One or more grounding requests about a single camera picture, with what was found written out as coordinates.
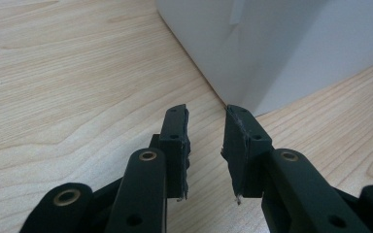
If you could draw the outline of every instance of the wooden table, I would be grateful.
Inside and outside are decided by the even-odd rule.
[[[19,231],[59,184],[121,177],[182,103],[190,191],[169,201],[168,232],[267,232],[259,200],[234,201],[224,105],[154,1],[0,1],[0,232]],[[332,185],[358,195],[373,183],[373,67],[257,119]]]

